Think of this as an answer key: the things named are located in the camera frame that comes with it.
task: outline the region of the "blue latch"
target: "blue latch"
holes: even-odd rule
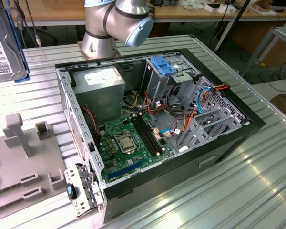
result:
[[[157,69],[161,71],[163,76],[174,75],[177,73],[177,70],[172,68],[162,56],[152,57],[152,62]]]

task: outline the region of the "aluminum workbench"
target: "aluminum workbench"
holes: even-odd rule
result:
[[[0,220],[0,228],[286,228],[286,117],[215,56],[187,35],[148,39],[121,55],[189,49],[253,109],[266,126],[222,163],[102,225],[97,210],[75,217],[67,193]],[[5,115],[19,112],[24,128],[53,125],[66,167],[79,162],[62,111],[54,64],[83,60],[77,45],[25,50],[31,80],[0,83],[0,136]]]
[[[272,41],[277,41],[278,39],[281,39],[286,42],[286,27],[273,27],[269,30],[266,37],[259,44],[258,48],[254,51],[254,53],[251,55],[250,59],[246,63],[244,69],[241,71],[241,76],[244,76],[252,68],[253,63],[256,61],[261,52],[269,52],[273,47],[273,45],[271,44]]]

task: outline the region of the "green circuit board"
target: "green circuit board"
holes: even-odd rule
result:
[[[159,147],[162,149],[160,155],[153,156],[149,152],[148,147],[144,144],[144,141],[139,135],[139,131],[134,127],[130,117],[109,121],[98,126],[102,133],[99,152],[105,164],[105,168],[102,170],[102,177],[105,179],[106,183],[110,183],[122,178],[123,176],[128,176],[138,169],[150,166],[173,155],[170,146],[164,138],[162,141],[158,141],[156,139],[153,132],[156,125],[150,118],[149,114],[144,114],[142,119],[149,128],[149,131],[155,138],[157,144],[159,144]],[[133,144],[128,140],[128,138],[126,138],[126,141],[124,139],[119,141],[118,136],[121,135],[131,135],[129,139],[131,138],[133,140]],[[125,151],[123,147],[131,148],[132,145],[135,145],[136,148],[133,150],[134,152],[131,152],[130,154],[123,152]],[[114,172],[136,164],[140,165],[137,168],[112,177]]]

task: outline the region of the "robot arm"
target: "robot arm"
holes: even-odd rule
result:
[[[86,33],[82,50],[89,58],[115,55],[115,38],[137,47],[148,37],[153,21],[146,0],[86,0]]]

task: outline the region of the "cpu socket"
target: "cpu socket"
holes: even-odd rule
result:
[[[118,145],[125,154],[132,154],[137,150],[137,145],[134,142],[132,134],[127,131],[123,132],[120,135],[115,137],[115,140],[118,142]]]

